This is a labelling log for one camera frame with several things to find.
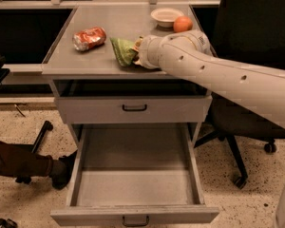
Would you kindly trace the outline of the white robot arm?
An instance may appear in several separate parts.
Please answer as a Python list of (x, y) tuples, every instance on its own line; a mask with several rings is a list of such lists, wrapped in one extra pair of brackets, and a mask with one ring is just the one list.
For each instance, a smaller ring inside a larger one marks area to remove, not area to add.
[(199, 30), (147, 35), (138, 46), (144, 67), (203, 86), (285, 133), (285, 69), (220, 59)]

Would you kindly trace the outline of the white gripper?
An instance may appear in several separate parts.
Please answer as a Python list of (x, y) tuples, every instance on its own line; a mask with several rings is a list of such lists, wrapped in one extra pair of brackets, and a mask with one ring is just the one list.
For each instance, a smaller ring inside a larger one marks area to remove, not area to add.
[(137, 39), (133, 49), (139, 52), (139, 59), (134, 60), (133, 63), (147, 69), (159, 68), (158, 56), (161, 42), (162, 38), (155, 35)]

